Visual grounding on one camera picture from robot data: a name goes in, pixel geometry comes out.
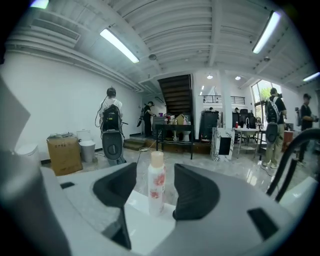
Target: white table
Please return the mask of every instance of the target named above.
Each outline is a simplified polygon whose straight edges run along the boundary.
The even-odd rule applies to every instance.
[[[259,133],[263,132],[263,130],[261,130],[261,129],[241,128],[241,127],[235,128],[235,131],[240,132],[240,143],[239,143],[239,148],[238,148],[238,153],[236,155],[236,158],[239,158],[239,153],[240,153],[240,149],[241,149],[242,134],[249,137],[250,135],[255,135],[256,133],[258,133],[258,138],[259,138]],[[255,158],[256,154],[257,154],[257,150],[258,150],[258,139],[256,140],[255,148],[252,146],[249,146],[249,143],[246,146],[242,146],[242,148],[245,150],[255,150],[255,153],[253,156],[253,158]]]

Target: staircase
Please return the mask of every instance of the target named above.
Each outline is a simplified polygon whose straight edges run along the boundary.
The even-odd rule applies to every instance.
[[[179,75],[158,80],[166,104],[166,112],[175,116],[193,112],[191,76]]]
[[[140,148],[143,148],[144,146],[145,146],[145,141],[135,140],[132,138],[125,139],[124,145],[123,145],[125,149],[135,150],[135,151],[138,151]]]

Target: faucet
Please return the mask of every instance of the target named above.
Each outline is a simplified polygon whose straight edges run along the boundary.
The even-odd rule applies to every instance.
[[[245,119],[245,126],[247,127],[247,128],[249,128],[248,127],[248,124],[249,124],[250,122],[249,122],[249,118],[247,117],[246,119]]]

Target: white bottle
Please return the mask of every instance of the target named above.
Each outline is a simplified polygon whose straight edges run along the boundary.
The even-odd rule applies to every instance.
[[[148,167],[148,202],[149,213],[159,216],[165,205],[165,181],[166,167],[164,165],[164,153],[153,151],[151,164]]]

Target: window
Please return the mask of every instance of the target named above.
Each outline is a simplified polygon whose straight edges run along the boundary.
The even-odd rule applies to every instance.
[[[259,94],[259,89],[257,84],[252,86],[252,94],[253,94],[254,103],[260,102],[260,94]]]
[[[251,87],[254,100],[255,117],[261,118],[264,127],[267,127],[265,106],[267,99],[270,97],[271,88],[276,88],[279,94],[282,93],[280,85],[265,80],[260,80]]]
[[[257,83],[261,101],[266,101],[270,97],[272,85],[270,82],[261,80]]]

